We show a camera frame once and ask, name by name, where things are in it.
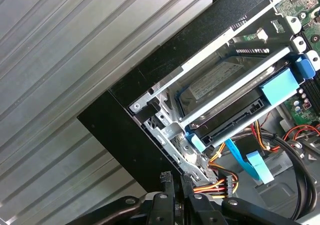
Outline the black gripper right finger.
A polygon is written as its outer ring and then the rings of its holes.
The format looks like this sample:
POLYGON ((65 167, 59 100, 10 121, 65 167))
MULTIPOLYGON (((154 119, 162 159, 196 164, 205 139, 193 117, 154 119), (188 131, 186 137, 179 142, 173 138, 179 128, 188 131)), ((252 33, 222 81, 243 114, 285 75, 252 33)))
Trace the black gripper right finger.
POLYGON ((297 225, 289 218, 240 198, 226 198, 221 205, 203 193, 194 192, 191 175, 181 176, 186 225, 297 225))

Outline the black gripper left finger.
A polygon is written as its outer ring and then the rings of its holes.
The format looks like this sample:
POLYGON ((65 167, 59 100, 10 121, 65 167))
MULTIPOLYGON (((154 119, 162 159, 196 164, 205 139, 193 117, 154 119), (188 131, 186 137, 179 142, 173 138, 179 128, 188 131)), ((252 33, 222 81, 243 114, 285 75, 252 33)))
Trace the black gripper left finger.
POLYGON ((159 177, 162 191, 148 193, 143 199, 124 196, 80 216, 70 225, 173 225, 175 188, 171 172, 159 177))

